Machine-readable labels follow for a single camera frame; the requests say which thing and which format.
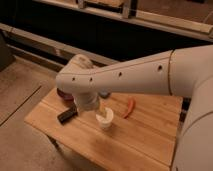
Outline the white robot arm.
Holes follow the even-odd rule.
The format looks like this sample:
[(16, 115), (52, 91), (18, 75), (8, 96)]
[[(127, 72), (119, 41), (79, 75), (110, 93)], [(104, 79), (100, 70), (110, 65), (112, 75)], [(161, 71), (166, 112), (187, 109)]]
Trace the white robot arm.
[(57, 88), (90, 107), (104, 92), (174, 95), (191, 100), (172, 171), (213, 171), (213, 45), (166, 51), (94, 68), (76, 55), (56, 76)]

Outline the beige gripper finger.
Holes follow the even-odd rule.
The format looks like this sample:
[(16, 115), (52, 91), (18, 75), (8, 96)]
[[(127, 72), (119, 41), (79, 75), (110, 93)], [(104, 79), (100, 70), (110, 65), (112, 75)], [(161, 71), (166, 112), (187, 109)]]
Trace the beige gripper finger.
[(106, 117), (106, 110), (103, 105), (100, 105), (98, 108), (98, 114), (102, 117)]

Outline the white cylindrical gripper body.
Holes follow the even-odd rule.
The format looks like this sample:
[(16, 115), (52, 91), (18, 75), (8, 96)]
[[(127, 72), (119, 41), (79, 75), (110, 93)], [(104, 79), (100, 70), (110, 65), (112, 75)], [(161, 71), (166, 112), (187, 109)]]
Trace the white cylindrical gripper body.
[(76, 106), (80, 110), (90, 111), (99, 108), (100, 101), (97, 93), (74, 93), (73, 97)]

